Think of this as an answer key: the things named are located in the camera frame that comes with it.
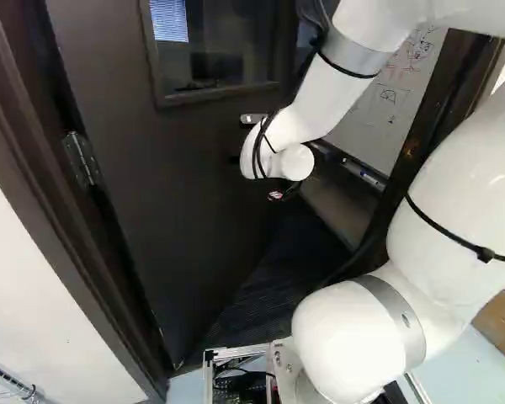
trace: dark brown door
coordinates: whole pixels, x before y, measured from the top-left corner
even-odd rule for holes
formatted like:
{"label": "dark brown door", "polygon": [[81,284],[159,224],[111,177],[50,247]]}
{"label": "dark brown door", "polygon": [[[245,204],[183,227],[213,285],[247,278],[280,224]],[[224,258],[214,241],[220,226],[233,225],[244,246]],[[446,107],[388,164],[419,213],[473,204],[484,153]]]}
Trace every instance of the dark brown door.
{"label": "dark brown door", "polygon": [[46,0],[67,80],[177,365],[262,252],[232,156],[291,68],[291,1]]}

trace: black band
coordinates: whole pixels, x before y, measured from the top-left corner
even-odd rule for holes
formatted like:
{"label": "black band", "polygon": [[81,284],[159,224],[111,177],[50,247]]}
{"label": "black band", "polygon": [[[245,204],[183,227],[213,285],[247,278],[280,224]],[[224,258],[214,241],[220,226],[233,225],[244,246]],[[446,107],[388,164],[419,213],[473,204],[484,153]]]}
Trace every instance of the black band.
{"label": "black band", "polygon": [[433,227],[435,230],[439,231],[444,236],[447,236],[448,238],[450,238],[454,242],[460,244],[462,247],[465,247],[465,248],[473,251],[475,254],[477,254],[477,258],[479,258],[479,260],[482,261],[483,263],[489,263],[493,259],[496,259],[497,261],[502,261],[505,263],[505,256],[504,255],[496,254],[490,248],[477,246],[476,244],[468,242],[467,240],[463,239],[462,237],[455,235],[451,231],[447,230],[445,227],[441,226],[440,224],[438,224],[435,221],[433,221],[432,219],[430,219],[422,210],[420,210],[417,207],[417,205],[415,205],[415,202],[413,202],[413,200],[412,200],[412,198],[410,198],[409,194],[406,194],[405,198],[406,198],[407,203],[410,205],[410,207],[413,209],[413,211],[417,214],[417,216],[419,216],[428,225]]}
{"label": "black band", "polygon": [[378,76],[378,73],[375,74],[359,74],[356,72],[351,72],[350,70],[346,70],[344,67],[340,67],[337,63],[333,63],[329,59],[327,59],[327,56],[325,56],[321,50],[318,51],[318,55],[323,59],[324,62],[326,62],[329,66],[331,66],[333,69],[338,70],[341,73],[347,74],[348,76],[355,77],[355,78],[374,78]]}

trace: metal bracket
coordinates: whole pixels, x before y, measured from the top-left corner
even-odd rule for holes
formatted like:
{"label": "metal bracket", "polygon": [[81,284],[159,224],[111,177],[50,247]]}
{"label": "metal bracket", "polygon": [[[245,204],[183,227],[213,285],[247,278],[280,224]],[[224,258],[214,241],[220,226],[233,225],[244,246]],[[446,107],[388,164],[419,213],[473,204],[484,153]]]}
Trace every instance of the metal bracket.
{"label": "metal bracket", "polygon": [[72,130],[62,140],[69,163],[82,189],[101,184],[101,172],[93,154],[92,145],[85,136]]}

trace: black cable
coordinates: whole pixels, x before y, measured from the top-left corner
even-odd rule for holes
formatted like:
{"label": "black cable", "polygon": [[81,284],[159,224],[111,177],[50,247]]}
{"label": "black cable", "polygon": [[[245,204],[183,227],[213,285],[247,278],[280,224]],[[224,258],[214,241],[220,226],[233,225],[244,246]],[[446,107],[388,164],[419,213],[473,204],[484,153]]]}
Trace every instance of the black cable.
{"label": "black cable", "polygon": [[[298,8],[298,15],[302,14],[301,8]],[[289,105],[295,98],[295,95],[297,94],[299,87],[305,78],[306,71],[308,70],[309,66],[312,63],[312,60],[314,59],[314,56],[320,48],[322,47],[323,43],[323,38],[326,32],[326,27],[322,26],[317,26],[317,33],[316,33],[316,38],[314,39],[314,43],[312,46],[311,52],[309,52],[309,55],[305,58],[305,60],[301,63],[296,75],[295,75],[295,80],[292,83],[290,87],[290,91],[286,96],[286,101],[283,103],[283,107],[280,107],[276,109],[273,113],[268,114],[268,117],[266,119],[263,119],[260,121],[260,129],[257,133],[256,138],[254,139],[254,143],[252,145],[252,175],[254,176],[255,179],[260,179],[260,178],[267,178],[268,175],[266,174],[263,165],[262,165],[262,153],[261,151],[261,146],[262,146],[262,141],[266,141],[266,143],[269,146],[269,149],[273,154],[276,154],[276,151],[274,150],[273,146],[269,142],[268,137],[266,136],[266,130],[269,128],[271,125],[271,122],[277,115],[277,113],[284,108],[285,106]]]}
{"label": "black cable", "polygon": [[504,255],[496,254],[490,248],[477,246],[476,244],[468,242],[464,238],[457,236],[452,231],[447,230],[445,227],[441,226],[439,223],[428,217],[417,205],[415,205],[415,202],[413,202],[413,199],[410,198],[409,194],[406,194],[405,198],[407,203],[410,205],[410,207],[413,209],[413,211],[416,213],[417,216],[419,216],[423,221],[425,221],[429,226],[431,226],[436,231],[439,231],[441,234],[450,238],[457,244],[460,244],[462,247],[465,247],[468,250],[473,251],[475,254],[477,254],[477,258],[483,263],[489,263],[493,259],[505,263]]}
{"label": "black cable", "polygon": [[[243,368],[232,368],[232,367],[222,368],[219,373],[226,372],[228,370],[239,370],[239,371],[243,372],[244,374],[264,375],[264,376],[269,376],[269,377],[276,379],[276,376],[273,373],[256,371],[256,370],[247,370],[247,369],[243,369]],[[212,385],[213,388],[216,390],[223,390],[223,391],[228,390],[228,387],[220,387],[216,384],[216,381],[218,379],[220,379],[220,378],[218,375],[216,375],[215,378],[213,379],[213,385]]]}
{"label": "black cable", "polygon": [[354,271],[349,272],[348,269],[354,265],[361,257],[363,257],[369,250],[374,246],[376,242],[380,240],[380,233],[373,233],[369,238],[362,242],[361,245],[353,252],[352,257],[348,261],[346,261],[341,267],[339,267],[335,272],[330,274],[327,278],[325,278],[318,286],[316,290],[325,288],[331,284],[336,284],[341,282],[341,275],[344,274],[346,278],[352,278],[353,276],[357,276],[360,274],[354,274]]}
{"label": "black cable", "polygon": [[347,70],[344,67],[339,66],[337,63],[333,63],[332,61],[330,61],[329,58],[327,56],[325,56],[322,52],[318,52],[318,55],[321,57],[321,59],[324,62],[326,62],[333,69],[335,69],[343,74],[346,74],[347,76],[350,76],[350,77],[369,79],[369,78],[374,78],[374,77],[378,76],[378,74],[380,73],[380,72],[377,72],[374,74],[361,74],[361,73],[351,72],[350,70]]}

